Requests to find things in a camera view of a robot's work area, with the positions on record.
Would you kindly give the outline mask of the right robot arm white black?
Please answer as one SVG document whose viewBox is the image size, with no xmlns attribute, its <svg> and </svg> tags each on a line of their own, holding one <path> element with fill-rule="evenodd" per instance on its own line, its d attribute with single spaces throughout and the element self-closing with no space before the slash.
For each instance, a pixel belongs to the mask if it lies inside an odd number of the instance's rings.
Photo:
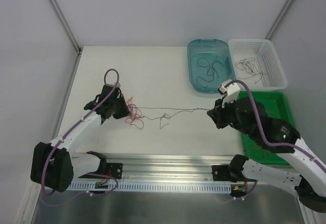
<svg viewBox="0 0 326 224">
<path fill-rule="evenodd" d="M 296 170 L 296 173 L 285 172 L 236 154 L 228 165 L 232 181 L 247 178 L 267 183 L 292 194 L 305 207 L 325 213 L 325 165 L 317 161 L 290 123 L 269 117 L 264 105 L 249 97 L 232 103 L 218 99 L 207 115 L 218 129 L 230 126 Z"/>
</svg>

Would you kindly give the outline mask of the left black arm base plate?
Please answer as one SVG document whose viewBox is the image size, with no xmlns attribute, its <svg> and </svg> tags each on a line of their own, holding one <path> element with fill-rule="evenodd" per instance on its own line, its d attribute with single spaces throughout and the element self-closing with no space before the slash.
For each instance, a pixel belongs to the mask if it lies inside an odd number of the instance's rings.
<svg viewBox="0 0 326 224">
<path fill-rule="evenodd" d="M 97 170 L 95 172 L 91 172 L 88 174 L 84 174 L 80 176 L 79 178 L 96 178 L 94 174 L 97 175 L 105 175 L 110 176 L 115 179 L 122 179 L 122 173 L 123 173 L 123 163 L 106 163 L 106 166 L 103 170 Z"/>
</svg>

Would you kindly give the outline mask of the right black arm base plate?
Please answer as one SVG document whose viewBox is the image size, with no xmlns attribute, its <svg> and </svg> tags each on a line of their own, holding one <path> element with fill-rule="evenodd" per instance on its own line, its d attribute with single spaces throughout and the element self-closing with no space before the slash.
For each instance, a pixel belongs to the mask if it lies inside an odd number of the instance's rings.
<svg viewBox="0 0 326 224">
<path fill-rule="evenodd" d="M 256 180 L 254 179 L 245 178 L 244 175 L 240 175 L 240 176 L 231 175 L 228 165 L 212 165 L 211 171 L 212 171 L 213 181 L 216 182 L 228 181 L 228 182 L 236 183 L 236 182 L 245 182 L 246 180 L 248 180 L 249 182 L 256 182 Z"/>
</svg>

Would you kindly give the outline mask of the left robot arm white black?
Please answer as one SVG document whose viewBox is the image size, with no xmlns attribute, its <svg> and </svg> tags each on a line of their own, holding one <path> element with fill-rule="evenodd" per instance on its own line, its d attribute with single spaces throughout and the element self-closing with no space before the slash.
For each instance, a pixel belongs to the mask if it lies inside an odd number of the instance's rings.
<svg viewBox="0 0 326 224">
<path fill-rule="evenodd" d="M 121 89 L 104 85 L 101 93 L 84 106 L 80 118 L 70 129 L 50 142 L 39 142 L 34 147 L 30 179 L 54 191 L 64 192 L 74 178 L 89 173 L 96 178 L 103 177 L 108 172 L 106 156 L 94 151 L 81 156 L 74 154 L 110 117 L 117 120 L 129 114 Z"/>
</svg>

